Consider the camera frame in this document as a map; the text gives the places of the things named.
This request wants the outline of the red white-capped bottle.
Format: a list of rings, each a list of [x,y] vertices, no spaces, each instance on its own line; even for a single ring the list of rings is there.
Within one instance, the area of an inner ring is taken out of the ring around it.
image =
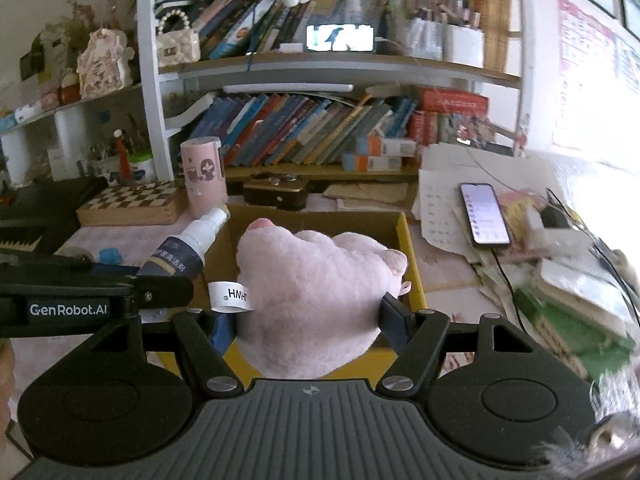
[[[116,145],[120,174],[126,182],[129,182],[131,180],[131,169],[129,166],[128,152],[124,143],[124,134],[122,133],[122,129],[116,129],[113,132],[113,136]]]

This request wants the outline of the white pearl handbag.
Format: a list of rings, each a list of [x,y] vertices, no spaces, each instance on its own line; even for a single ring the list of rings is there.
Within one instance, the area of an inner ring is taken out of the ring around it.
[[[181,28],[166,32],[165,26],[172,18],[176,18],[181,23]],[[200,38],[191,27],[191,22],[183,10],[172,9],[160,19],[156,35],[156,54],[159,68],[195,63],[200,60]]]

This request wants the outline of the digital clock display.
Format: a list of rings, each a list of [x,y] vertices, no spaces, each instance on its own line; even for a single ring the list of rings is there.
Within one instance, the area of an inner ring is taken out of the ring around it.
[[[308,25],[305,48],[312,52],[372,52],[375,30],[363,24]]]

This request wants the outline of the white green-lid jar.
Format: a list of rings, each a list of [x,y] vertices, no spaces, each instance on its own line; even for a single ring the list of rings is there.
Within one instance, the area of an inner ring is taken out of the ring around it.
[[[129,166],[135,184],[147,184],[156,181],[153,154],[150,150],[138,151],[130,155]]]

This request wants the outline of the dark wooden case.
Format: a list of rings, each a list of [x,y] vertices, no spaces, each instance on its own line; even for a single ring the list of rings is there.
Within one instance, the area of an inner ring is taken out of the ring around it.
[[[306,206],[308,181],[299,174],[252,174],[243,183],[243,197],[250,205],[298,211]]]

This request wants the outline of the stack of papers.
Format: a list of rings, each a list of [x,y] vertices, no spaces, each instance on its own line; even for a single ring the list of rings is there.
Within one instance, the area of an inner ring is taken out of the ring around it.
[[[480,291],[580,377],[639,364],[639,277],[575,211],[612,216],[576,165],[435,144],[420,154],[414,212],[428,244],[458,255]]]

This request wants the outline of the yellow cardboard box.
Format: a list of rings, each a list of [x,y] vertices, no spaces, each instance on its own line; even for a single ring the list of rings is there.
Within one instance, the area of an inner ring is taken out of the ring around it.
[[[208,338],[263,378],[329,376],[374,345],[385,295],[425,304],[408,220],[395,211],[233,206],[200,274],[244,287],[246,309],[213,297]]]

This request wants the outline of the white bookshelf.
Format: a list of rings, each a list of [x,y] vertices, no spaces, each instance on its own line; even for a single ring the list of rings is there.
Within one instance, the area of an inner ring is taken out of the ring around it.
[[[423,84],[431,76],[453,82],[486,82],[521,89],[521,77],[461,63],[430,61],[409,55],[378,53],[261,53],[256,58],[226,58],[161,68],[157,64],[155,6],[158,0],[137,0],[136,18],[141,88],[157,177],[175,177],[167,110],[205,90],[225,84],[352,84],[360,92],[371,84]]]

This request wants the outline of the dark spray bottle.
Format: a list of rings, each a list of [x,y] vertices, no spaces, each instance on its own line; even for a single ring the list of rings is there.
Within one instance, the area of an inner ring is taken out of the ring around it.
[[[137,276],[181,276],[195,280],[204,269],[209,248],[229,219],[226,207],[214,207],[180,234],[168,236],[143,263]]]

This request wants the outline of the wooden chess board box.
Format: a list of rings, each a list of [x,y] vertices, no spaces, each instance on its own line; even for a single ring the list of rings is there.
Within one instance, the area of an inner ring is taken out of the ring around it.
[[[77,211],[82,226],[169,226],[188,208],[176,182],[107,188]]]

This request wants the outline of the pink checkered table mat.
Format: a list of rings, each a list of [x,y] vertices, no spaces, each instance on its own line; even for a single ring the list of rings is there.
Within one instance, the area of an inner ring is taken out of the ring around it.
[[[429,359],[480,348],[477,329],[433,310],[408,311],[407,256],[371,237],[292,232],[260,218],[241,236],[239,276],[212,286],[209,328],[196,328],[200,354],[188,354],[180,376],[145,361],[143,311],[186,315],[192,278],[200,272],[228,212],[215,209],[169,237],[133,276],[82,272],[70,266],[10,266],[1,274],[8,306],[3,330],[12,336],[83,333],[85,345],[24,392],[21,412],[62,414],[82,396],[137,406],[198,403],[207,392],[201,365],[219,361],[235,341],[263,378],[319,379],[366,353],[384,336],[416,368],[413,383],[430,379]]]

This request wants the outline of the black smartphone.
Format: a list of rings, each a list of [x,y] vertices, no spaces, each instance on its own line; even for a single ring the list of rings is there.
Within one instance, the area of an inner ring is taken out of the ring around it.
[[[461,183],[460,196],[476,248],[498,249],[511,245],[494,188],[488,183]]]

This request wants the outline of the black Yamaha keyboard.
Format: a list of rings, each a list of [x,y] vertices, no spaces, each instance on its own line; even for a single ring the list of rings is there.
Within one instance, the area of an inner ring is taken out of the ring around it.
[[[1,196],[1,248],[53,255],[80,229],[77,211],[107,188],[104,177],[43,180]]]

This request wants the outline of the floral house ornament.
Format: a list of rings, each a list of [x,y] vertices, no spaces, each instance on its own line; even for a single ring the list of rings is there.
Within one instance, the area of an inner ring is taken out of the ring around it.
[[[100,28],[92,32],[77,60],[81,99],[96,99],[131,86],[134,80],[129,62],[133,58],[134,49],[121,30]]]

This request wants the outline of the pink plush toy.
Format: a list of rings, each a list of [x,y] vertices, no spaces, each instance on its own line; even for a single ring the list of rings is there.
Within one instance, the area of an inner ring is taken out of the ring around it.
[[[383,297],[411,288],[398,249],[354,232],[293,233],[266,218],[241,236],[236,264],[252,307],[236,342],[265,378],[317,379],[358,359],[378,338]]]

